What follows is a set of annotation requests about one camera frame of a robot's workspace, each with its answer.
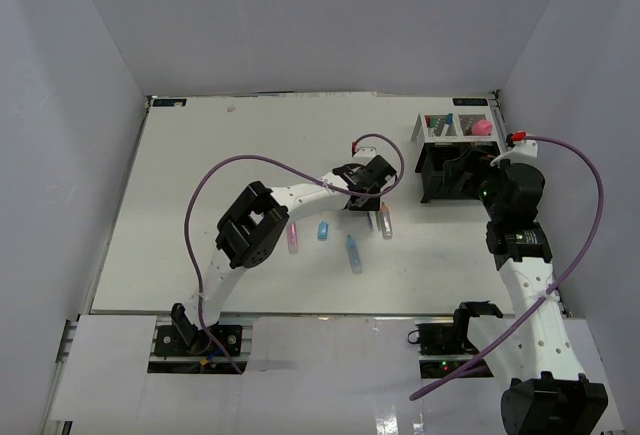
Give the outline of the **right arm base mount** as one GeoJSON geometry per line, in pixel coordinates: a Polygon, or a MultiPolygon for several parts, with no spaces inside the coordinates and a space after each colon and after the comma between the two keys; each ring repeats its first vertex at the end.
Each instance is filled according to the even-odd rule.
{"type": "Polygon", "coordinates": [[[458,338],[452,322],[417,324],[408,332],[407,342],[418,348],[424,380],[444,378],[478,353],[470,342],[458,338]]]}

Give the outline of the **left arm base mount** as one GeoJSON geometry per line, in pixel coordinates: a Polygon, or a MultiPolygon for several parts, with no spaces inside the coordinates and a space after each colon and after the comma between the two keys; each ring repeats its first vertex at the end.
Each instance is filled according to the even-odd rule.
{"type": "Polygon", "coordinates": [[[217,325],[210,332],[240,369],[235,370],[220,348],[205,334],[198,334],[191,348],[170,324],[156,327],[147,366],[150,374],[238,375],[246,369],[252,329],[242,325],[217,325]]]}

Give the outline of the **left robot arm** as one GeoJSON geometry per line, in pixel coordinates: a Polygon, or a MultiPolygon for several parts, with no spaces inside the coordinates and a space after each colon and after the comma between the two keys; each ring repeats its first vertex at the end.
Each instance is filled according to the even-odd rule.
{"type": "Polygon", "coordinates": [[[347,163],[320,177],[258,155],[234,156],[215,165],[197,185],[184,219],[184,241],[196,275],[197,290],[186,305],[176,303],[171,310],[171,322],[180,346],[191,354],[201,354],[212,345],[225,352],[211,327],[218,323],[221,310],[240,278],[265,262],[285,229],[299,220],[327,211],[379,210],[380,197],[394,190],[404,176],[404,158],[400,157],[399,161],[400,167],[394,168],[385,158],[375,155],[366,164],[347,163]],[[196,201],[217,171],[244,160],[265,162],[304,181],[282,187],[268,187],[255,181],[244,188],[217,222],[214,252],[208,268],[202,269],[190,230],[196,201]]]}

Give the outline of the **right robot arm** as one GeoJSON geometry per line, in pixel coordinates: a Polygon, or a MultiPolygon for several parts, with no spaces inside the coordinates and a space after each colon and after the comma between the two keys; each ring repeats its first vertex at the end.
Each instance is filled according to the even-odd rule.
{"type": "Polygon", "coordinates": [[[578,360],[552,287],[552,252],[536,220],[543,174],[532,165],[468,149],[445,163],[443,181],[484,206],[487,248],[517,318],[508,324],[492,305],[466,304],[470,318],[451,329],[453,345],[466,354],[482,353],[502,391],[506,433],[592,433],[609,399],[578,360]]]}

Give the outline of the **blue stubby highlighter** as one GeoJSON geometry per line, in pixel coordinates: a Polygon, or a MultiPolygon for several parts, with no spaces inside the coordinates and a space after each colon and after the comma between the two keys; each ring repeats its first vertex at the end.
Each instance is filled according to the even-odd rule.
{"type": "Polygon", "coordinates": [[[346,238],[346,250],[351,270],[354,274],[361,274],[363,271],[361,257],[355,239],[348,235],[346,238]]]}

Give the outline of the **orange stubby highlighter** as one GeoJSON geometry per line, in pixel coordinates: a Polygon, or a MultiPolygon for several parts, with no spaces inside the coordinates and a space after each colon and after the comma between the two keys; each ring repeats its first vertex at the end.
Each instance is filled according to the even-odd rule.
{"type": "Polygon", "coordinates": [[[393,227],[388,206],[382,202],[379,211],[380,230],[384,240],[393,238],[393,227]]]}

